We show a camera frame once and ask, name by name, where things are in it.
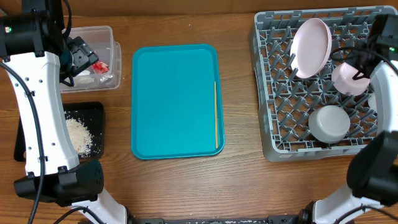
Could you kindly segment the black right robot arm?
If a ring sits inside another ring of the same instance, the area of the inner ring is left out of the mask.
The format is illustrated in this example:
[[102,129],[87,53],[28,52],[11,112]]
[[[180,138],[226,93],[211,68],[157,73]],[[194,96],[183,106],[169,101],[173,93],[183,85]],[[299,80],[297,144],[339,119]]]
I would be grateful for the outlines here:
[[357,69],[354,80],[369,79],[377,106],[377,136],[352,159],[346,184],[323,200],[309,203],[291,223],[352,223],[374,210],[397,203],[397,16],[375,17],[367,39],[355,47],[343,47],[346,62]]

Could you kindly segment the red snack wrapper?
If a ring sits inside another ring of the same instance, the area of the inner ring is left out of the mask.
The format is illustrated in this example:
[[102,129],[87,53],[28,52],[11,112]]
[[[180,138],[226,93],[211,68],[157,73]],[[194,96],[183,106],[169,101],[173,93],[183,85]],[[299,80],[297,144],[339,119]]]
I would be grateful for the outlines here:
[[91,68],[96,74],[104,74],[109,72],[109,66],[100,60],[94,63]]

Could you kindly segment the white napkin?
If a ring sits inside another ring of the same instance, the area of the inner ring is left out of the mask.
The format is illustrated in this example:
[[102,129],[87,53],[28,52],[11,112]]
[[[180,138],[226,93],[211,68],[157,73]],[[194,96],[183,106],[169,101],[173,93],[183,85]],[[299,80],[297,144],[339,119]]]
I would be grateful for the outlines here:
[[82,71],[74,78],[75,85],[86,85],[93,83],[94,81],[95,78],[91,76],[91,73],[88,70]]

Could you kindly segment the white rice pile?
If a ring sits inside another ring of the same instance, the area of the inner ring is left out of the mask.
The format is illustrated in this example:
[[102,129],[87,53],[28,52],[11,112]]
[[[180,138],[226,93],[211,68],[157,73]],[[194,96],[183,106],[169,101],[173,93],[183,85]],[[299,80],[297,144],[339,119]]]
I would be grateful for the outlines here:
[[67,119],[66,125],[75,152],[79,156],[88,156],[93,145],[92,135],[88,128],[74,118]]

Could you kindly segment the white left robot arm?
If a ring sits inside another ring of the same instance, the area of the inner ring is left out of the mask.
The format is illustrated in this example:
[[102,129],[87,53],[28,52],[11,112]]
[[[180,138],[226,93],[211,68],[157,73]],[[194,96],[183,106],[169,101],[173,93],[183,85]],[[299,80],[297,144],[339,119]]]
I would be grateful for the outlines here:
[[13,84],[25,139],[25,177],[19,197],[68,207],[93,223],[134,223],[106,191],[97,159],[80,162],[67,130],[60,84],[94,64],[98,56],[71,38],[67,1],[23,1],[22,13],[1,18],[1,66]]

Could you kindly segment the grey green bowl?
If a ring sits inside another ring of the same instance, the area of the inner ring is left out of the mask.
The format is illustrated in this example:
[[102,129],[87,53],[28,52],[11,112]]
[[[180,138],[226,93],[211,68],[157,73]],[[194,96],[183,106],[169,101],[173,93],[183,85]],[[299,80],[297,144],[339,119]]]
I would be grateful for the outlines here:
[[311,134],[324,143],[336,143],[347,134],[351,125],[350,118],[344,109],[328,105],[315,110],[308,119]]

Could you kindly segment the white round bowl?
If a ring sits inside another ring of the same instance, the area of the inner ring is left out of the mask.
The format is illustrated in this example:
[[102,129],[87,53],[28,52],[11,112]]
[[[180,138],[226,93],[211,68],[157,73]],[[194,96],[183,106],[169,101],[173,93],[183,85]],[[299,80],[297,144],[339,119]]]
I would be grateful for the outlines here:
[[342,63],[333,70],[331,80],[340,93],[348,96],[358,96],[368,89],[370,80],[368,78],[354,80],[353,77],[357,73],[358,70],[356,68],[348,63]]

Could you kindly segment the white paper cup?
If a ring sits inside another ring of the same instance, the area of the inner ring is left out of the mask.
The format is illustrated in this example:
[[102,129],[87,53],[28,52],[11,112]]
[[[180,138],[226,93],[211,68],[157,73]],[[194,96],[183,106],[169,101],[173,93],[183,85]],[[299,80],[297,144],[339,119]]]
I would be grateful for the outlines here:
[[370,97],[368,98],[368,106],[375,112],[377,111],[376,96],[374,93],[371,93]]

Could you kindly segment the white round plate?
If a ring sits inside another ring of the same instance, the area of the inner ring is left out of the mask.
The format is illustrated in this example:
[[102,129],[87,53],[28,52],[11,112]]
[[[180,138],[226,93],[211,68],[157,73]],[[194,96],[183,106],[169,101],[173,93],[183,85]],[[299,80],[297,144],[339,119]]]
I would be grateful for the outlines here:
[[310,78],[326,65],[331,52],[331,32],[329,27],[318,18],[305,21],[295,33],[290,56],[292,70],[296,76]]

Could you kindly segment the wooden chopstick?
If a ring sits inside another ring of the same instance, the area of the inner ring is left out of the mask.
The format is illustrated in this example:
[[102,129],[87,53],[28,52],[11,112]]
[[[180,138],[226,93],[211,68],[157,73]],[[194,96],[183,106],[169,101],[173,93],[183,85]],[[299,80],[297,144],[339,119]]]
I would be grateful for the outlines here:
[[217,105],[217,90],[216,82],[214,82],[214,107],[215,107],[215,148],[218,149],[218,105]]

